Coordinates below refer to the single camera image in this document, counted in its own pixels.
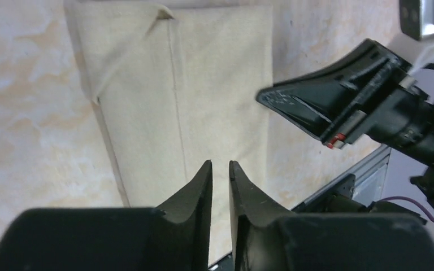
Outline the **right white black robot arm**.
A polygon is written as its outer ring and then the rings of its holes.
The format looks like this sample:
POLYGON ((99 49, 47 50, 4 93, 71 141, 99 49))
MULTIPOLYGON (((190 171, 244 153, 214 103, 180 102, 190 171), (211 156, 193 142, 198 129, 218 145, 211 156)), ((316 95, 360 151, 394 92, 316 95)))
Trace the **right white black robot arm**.
POLYGON ((262 89, 257 102, 328 148, 367 135, 427 166, 412 177, 434 208, 434 103, 414 73, 434 71, 434 1, 400 1, 401 34, 366 39, 339 61, 262 89))

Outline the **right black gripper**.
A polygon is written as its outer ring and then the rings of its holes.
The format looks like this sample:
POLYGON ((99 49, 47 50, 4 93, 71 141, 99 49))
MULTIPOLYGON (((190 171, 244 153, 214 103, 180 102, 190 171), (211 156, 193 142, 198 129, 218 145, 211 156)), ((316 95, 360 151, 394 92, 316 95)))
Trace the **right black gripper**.
POLYGON ((333 64, 275 83, 255 99, 329 148, 365 134, 434 166, 434 104, 407 74, 410 67, 365 39, 333 64))

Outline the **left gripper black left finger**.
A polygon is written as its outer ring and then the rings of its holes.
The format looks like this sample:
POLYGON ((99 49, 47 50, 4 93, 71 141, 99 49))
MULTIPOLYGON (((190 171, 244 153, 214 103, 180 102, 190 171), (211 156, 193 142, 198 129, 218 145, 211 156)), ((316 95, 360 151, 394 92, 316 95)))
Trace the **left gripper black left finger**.
POLYGON ((156 207, 35 208, 0 240, 0 270, 207 270, 212 163, 156 207))

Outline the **beige cloth napkin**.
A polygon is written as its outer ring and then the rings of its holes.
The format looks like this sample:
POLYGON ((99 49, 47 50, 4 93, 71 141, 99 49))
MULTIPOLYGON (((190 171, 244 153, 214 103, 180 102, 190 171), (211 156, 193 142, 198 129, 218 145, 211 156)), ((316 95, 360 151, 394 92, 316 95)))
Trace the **beige cloth napkin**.
POLYGON ((131 206, 155 206, 206 160, 213 195, 209 263, 232 248, 229 162, 266 181, 272 7, 167 7, 73 1, 92 101, 99 105, 131 206))

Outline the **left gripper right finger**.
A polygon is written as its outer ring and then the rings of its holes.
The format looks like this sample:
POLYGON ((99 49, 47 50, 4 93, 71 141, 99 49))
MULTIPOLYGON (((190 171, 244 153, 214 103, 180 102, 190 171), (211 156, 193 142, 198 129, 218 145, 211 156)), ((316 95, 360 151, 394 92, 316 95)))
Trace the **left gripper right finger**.
POLYGON ((295 213, 229 164, 235 270, 434 270, 434 241, 404 213, 295 213))

